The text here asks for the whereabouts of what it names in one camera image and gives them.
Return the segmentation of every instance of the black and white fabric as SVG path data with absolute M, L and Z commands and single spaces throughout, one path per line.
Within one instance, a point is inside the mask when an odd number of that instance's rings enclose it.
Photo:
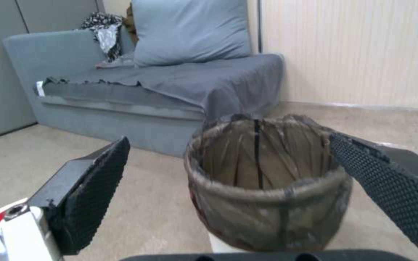
M 90 29 L 94 32 L 94 41 L 98 42 L 107 56 L 107 61 L 112 62 L 121 54 L 119 43 L 119 30 L 122 26 L 122 17 L 118 15 L 93 12 L 83 21 L 80 29 Z

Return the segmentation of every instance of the beige wall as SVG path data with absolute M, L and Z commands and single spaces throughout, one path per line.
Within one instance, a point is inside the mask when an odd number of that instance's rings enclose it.
M 130 5 L 130 0 L 103 0 L 103 3 L 106 13 L 113 13 L 123 17 L 127 16 L 127 8 Z
M 281 99 L 418 107 L 418 0 L 262 0 Z

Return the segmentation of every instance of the gray sofa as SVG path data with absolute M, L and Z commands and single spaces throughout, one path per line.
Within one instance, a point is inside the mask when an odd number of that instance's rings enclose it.
M 38 96 L 34 90 L 37 81 L 48 76 L 79 75 L 105 59 L 91 31 L 15 35 L 3 40 L 3 44 L 39 124 L 106 140 L 124 135 L 134 147 L 182 157 L 189 138 L 204 122 L 201 106 L 139 86 L 112 86 L 115 91 L 128 91 L 125 102 L 107 97 L 55 95 L 65 86 L 51 86 L 53 95 Z M 133 51 L 125 30 L 121 31 L 121 45 L 124 53 Z M 267 102 L 262 101 L 255 109 L 234 112 L 268 113 L 278 102 L 280 81 L 270 88 Z

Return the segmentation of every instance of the gray blanket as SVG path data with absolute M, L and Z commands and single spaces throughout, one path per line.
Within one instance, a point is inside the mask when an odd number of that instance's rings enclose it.
M 282 75 L 282 58 L 265 54 L 177 66 L 93 70 L 67 79 L 68 84 L 103 83 L 112 88 L 114 84 L 141 86 L 198 106 L 211 121 L 234 113 L 257 113 L 272 107 L 278 101 Z M 46 83 L 47 95 L 50 94 L 50 84 L 56 83 Z

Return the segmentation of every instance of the sofa armrest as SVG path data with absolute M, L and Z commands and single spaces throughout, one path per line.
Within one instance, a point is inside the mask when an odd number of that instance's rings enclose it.
M 81 73 L 106 58 L 89 30 L 14 35 L 3 44 L 24 87 Z

